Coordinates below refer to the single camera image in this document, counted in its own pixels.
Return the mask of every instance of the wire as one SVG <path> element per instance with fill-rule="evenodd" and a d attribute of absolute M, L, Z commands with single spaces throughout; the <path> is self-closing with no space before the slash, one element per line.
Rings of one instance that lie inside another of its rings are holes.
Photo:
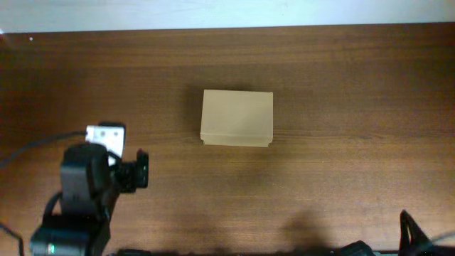
<path fill-rule="evenodd" d="M 61 139 L 68 139 L 68 138 L 75 137 L 75 136 L 85 136 L 86 134 L 87 134 L 86 131 L 68 132 L 65 134 L 54 135 L 51 137 L 37 140 L 35 142 L 28 143 L 27 145 L 25 145 L 25 146 L 21 147 L 20 149 L 16 150 L 15 152 L 13 152 L 8 158 L 1 160 L 0 169 L 5 168 L 7 165 L 9 165 L 12 161 L 14 161 L 16 158 L 18 158 L 22 153 L 24 153 L 28 149 L 32 149 L 37 146 L 42 146 L 44 144 L 48 144 L 51 142 L 56 142 Z"/>
<path fill-rule="evenodd" d="M 434 244 L 437 244 L 439 242 L 443 242 L 443 241 L 445 241 L 447 239 L 450 239 L 450 238 L 455 238 L 455 231 L 454 232 L 445 233 L 443 235 L 439 235 L 439 236 L 431 239 L 430 241 L 424 243 L 423 245 L 417 246 L 412 251 L 412 253 L 410 253 L 409 255 L 418 255 L 419 253 L 424 252 L 425 250 L 428 250 L 429 248 L 433 247 Z"/>
<path fill-rule="evenodd" d="M 23 240 L 22 237 L 17 234 L 16 232 L 12 231 L 2 223 L 0 223 L 0 228 L 6 232 L 6 234 L 12 236 L 13 238 L 16 238 L 19 241 L 19 256 L 24 256 L 23 253 Z"/>

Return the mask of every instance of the wood grain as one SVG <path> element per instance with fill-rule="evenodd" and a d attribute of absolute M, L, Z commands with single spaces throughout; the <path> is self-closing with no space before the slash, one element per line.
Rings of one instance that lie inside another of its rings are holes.
<path fill-rule="evenodd" d="M 455 229 L 455 23 L 7 34 L 0 83 L 2 157 L 102 120 L 127 125 L 125 159 L 150 153 L 106 254 L 396 249 L 404 208 Z M 203 146 L 204 89 L 273 92 L 270 148 Z M 0 221 L 26 244 L 79 141 L 0 170 Z"/>

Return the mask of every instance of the wooden table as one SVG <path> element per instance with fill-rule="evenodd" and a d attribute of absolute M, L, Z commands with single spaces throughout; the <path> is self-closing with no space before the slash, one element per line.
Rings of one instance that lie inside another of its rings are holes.
<path fill-rule="evenodd" d="M 455 23 L 9 34 L 0 83 L 2 157 L 102 120 L 127 125 L 126 160 L 150 153 L 106 254 L 397 249 L 402 209 L 455 229 Z M 203 146 L 204 89 L 273 92 L 270 148 Z M 0 170 L 0 221 L 27 246 L 82 140 Z"/>

